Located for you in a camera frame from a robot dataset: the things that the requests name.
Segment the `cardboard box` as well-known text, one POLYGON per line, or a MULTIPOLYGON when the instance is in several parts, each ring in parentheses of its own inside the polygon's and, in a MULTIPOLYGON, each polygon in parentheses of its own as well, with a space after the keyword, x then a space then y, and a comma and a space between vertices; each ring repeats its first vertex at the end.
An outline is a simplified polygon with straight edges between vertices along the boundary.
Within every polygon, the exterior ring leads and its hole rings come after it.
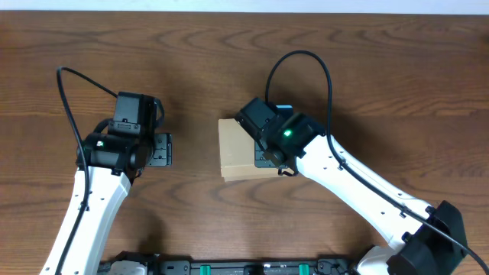
POLYGON ((233 118, 219 119, 219 152, 225 182, 279 177, 275 167, 255 166, 254 140, 233 118))

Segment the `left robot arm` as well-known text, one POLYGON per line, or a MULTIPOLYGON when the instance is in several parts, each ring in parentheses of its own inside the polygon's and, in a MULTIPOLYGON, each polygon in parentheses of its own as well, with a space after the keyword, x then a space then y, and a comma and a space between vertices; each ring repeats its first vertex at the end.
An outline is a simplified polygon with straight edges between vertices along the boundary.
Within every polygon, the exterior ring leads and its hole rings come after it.
POLYGON ((101 121, 77 149, 70 204, 41 272, 95 274, 108 233, 145 167, 172 164, 172 136, 159 99, 120 92, 113 118, 101 121))

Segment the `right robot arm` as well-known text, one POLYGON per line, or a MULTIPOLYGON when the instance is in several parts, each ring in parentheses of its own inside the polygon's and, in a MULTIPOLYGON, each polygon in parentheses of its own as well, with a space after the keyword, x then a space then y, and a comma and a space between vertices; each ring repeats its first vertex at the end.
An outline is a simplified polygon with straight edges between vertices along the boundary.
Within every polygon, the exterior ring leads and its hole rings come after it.
POLYGON ((302 113, 285 115, 259 98, 235 116, 258 143, 264 158, 287 166, 335 194, 386 241, 356 264, 357 274, 451 274, 466 256, 467 239, 459 210, 429 203, 398 189, 356 160, 302 113))

